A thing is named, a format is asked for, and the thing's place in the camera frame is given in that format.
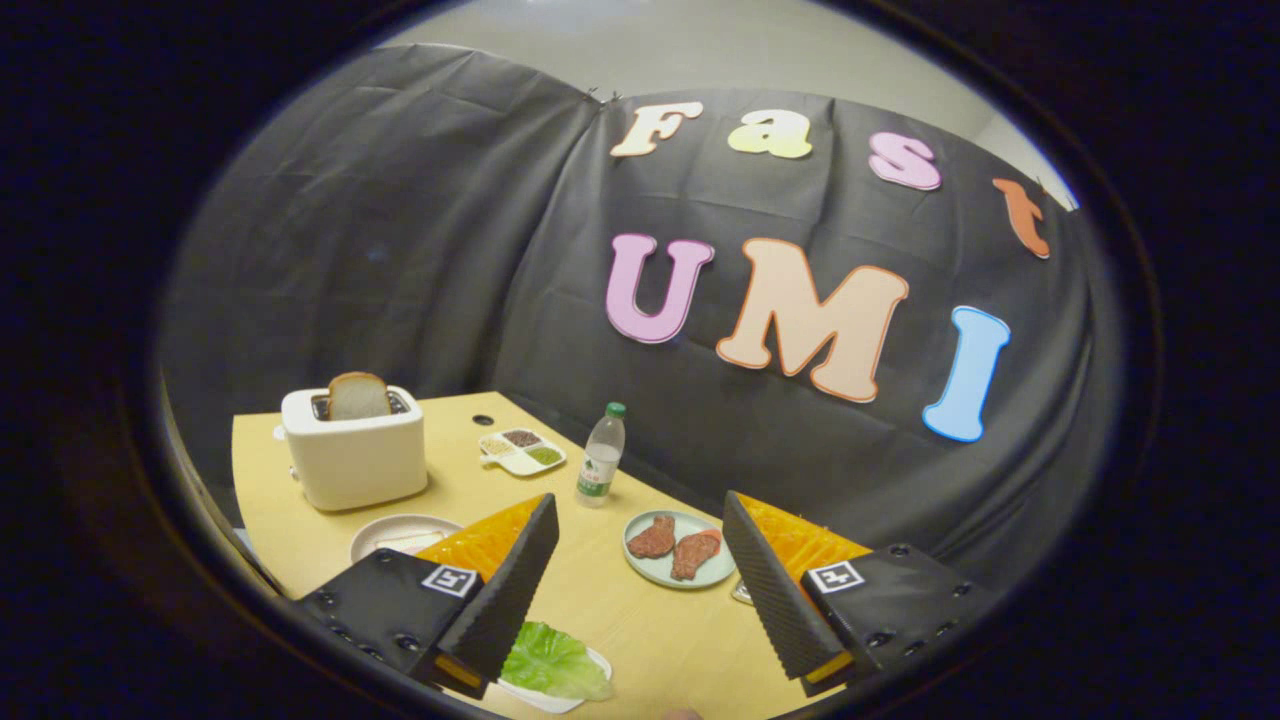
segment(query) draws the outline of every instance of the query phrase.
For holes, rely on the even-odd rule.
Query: pink letter u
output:
[[[609,322],[620,333],[646,343],[667,342],[685,327],[689,306],[694,300],[694,286],[701,266],[716,256],[716,249],[705,242],[676,240],[667,246],[667,254],[676,261],[667,286],[667,302],[657,315],[645,315],[636,307],[636,286],[644,270],[644,260],[658,249],[658,241],[646,234],[620,234],[613,238],[613,272],[605,292],[604,309]]]

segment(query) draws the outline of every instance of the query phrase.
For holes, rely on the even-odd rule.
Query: bread slice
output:
[[[371,373],[343,373],[329,383],[329,419],[360,420],[392,414],[387,383]]]

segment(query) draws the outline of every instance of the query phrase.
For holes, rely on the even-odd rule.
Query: letter m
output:
[[[773,324],[786,375],[803,370],[829,343],[827,360],[809,375],[813,384],[854,402],[874,400],[876,365],[893,307],[908,295],[906,281],[863,265],[819,302],[809,261],[796,245],[756,237],[742,243],[742,254],[751,260],[751,283],[733,334],[716,345],[717,355],[744,368],[768,366],[764,337]]]

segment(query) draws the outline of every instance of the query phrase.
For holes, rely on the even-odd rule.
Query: black cloth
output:
[[[643,105],[703,114],[637,158],[612,158]],[[732,150],[751,110],[812,122],[813,152]],[[924,141],[943,176],[878,178],[868,138]],[[1043,211],[1048,260],[1014,234],[992,178]],[[673,240],[716,249],[681,333],[643,345],[604,309],[620,233],[649,234],[637,304],[666,296]],[[873,402],[716,355],[742,306],[742,242],[804,249],[819,297],[860,265],[910,286]],[[292,389],[378,373],[415,396],[504,392],[582,443],[628,406],[622,469],[710,512],[736,489],[864,544],[910,542],[1005,588],[1057,542],[1092,488],[1120,401],[1119,313],[1102,238],[1007,163],[902,115],[813,95],[590,96],[481,53],[369,53],[303,92],[229,167],[174,274],[161,346],[179,428],[211,484],[230,483],[230,416]],[[951,441],[920,413],[946,384],[951,311],[1004,319],[984,437]]]

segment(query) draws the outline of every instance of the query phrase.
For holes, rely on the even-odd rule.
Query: light blue plate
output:
[[[636,569],[636,573],[640,573],[659,585],[694,589],[714,585],[716,583],[719,583],[724,578],[732,575],[733,570],[737,569],[737,565],[733,564],[733,556],[728,553],[728,544],[723,541],[721,542],[721,551],[698,568],[698,574],[694,575],[692,580],[673,580],[671,578],[671,565],[675,562],[676,557],[675,550],[662,557],[636,557],[631,555],[631,551],[627,550],[627,542],[649,529],[653,525],[654,516],[657,515],[671,515],[676,520],[677,543],[685,536],[710,530],[713,528],[717,530],[719,529],[719,527],[708,523],[701,518],[676,510],[650,510],[649,512],[636,515],[622,530],[622,555],[627,559],[627,562]]]

